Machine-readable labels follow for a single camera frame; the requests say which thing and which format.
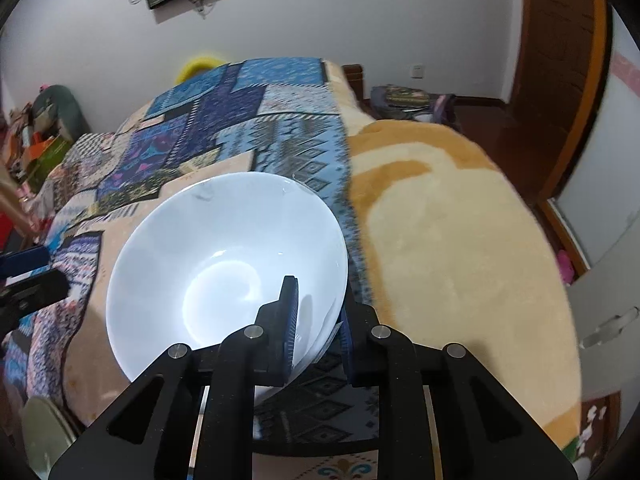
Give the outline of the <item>white bowl with dots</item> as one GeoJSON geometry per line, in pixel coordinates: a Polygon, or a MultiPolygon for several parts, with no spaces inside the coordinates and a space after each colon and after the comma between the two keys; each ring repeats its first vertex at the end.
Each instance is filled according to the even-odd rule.
{"type": "Polygon", "coordinates": [[[329,342],[345,298],[337,218],[310,188],[275,174],[188,186],[142,220],[116,259],[105,318],[120,369],[134,380],[172,344],[219,344],[277,300],[288,275],[298,281],[298,376],[329,342]]]}

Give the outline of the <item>mint green plate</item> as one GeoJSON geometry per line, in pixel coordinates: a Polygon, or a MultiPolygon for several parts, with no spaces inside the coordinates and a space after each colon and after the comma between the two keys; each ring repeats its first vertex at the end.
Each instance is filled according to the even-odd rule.
{"type": "Polygon", "coordinates": [[[39,479],[49,478],[52,467],[76,441],[76,432],[49,399],[33,396],[21,411],[27,461],[39,479]]]}

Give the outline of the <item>green cardboard box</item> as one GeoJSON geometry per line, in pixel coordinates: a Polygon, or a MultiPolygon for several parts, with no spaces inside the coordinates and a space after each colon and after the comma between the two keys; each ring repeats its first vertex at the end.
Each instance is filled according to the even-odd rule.
{"type": "Polygon", "coordinates": [[[37,194],[50,172],[64,159],[73,143],[64,136],[56,136],[34,144],[23,153],[22,165],[29,191],[37,194]]]}

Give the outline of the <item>grey round cushion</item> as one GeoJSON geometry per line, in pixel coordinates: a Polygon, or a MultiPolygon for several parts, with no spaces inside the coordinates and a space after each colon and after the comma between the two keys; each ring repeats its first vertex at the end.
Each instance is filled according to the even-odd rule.
{"type": "Polygon", "coordinates": [[[40,91],[32,103],[34,130],[43,139],[48,136],[62,136],[67,142],[75,143],[91,128],[70,92],[60,84],[52,84],[40,91]]]}

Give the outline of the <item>blue patchwork bedspread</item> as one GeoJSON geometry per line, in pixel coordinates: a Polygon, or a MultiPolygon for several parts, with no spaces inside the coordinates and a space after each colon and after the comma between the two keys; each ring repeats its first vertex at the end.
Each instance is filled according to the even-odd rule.
{"type": "Polygon", "coordinates": [[[106,281],[125,230],[162,200],[217,174],[254,169],[312,188],[332,209],[361,301],[382,297],[356,193],[356,136],[370,124],[341,67],[254,58],[157,96],[114,132],[84,134],[36,197],[47,246],[78,275],[73,298],[32,314],[2,341],[1,427],[18,435],[33,396],[93,422],[126,380],[106,343],[106,281]]]}

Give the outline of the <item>dark patterned bag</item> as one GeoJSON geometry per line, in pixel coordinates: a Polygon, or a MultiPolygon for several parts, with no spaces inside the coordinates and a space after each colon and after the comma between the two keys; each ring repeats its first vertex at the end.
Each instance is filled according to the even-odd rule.
{"type": "Polygon", "coordinates": [[[376,86],[370,91],[370,107],[378,119],[413,120],[446,126],[457,122],[455,99],[456,96],[450,93],[428,93],[393,84],[376,86]]]}

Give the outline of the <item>white wardrobe with hearts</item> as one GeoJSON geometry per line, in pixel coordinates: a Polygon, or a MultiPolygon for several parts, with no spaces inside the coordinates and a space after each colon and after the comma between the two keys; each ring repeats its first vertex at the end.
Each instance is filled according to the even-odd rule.
{"type": "Polygon", "coordinates": [[[582,394],[639,401],[639,48],[612,15],[608,79],[589,140],[552,207],[587,272],[568,289],[582,394]]]}

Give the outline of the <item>brown wooden door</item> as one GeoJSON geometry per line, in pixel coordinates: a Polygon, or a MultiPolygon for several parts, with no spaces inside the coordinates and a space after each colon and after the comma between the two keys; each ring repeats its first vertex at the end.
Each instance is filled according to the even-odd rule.
{"type": "Polygon", "coordinates": [[[612,30],[608,0],[522,0],[510,111],[524,127],[527,203],[561,192],[602,101],[612,30]]]}

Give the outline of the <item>white wall socket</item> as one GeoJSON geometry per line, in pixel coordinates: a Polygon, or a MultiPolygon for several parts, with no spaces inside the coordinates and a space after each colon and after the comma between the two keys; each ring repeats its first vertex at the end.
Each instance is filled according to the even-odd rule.
{"type": "Polygon", "coordinates": [[[425,67],[422,64],[414,64],[410,67],[410,77],[412,79],[423,79],[425,67]]]}

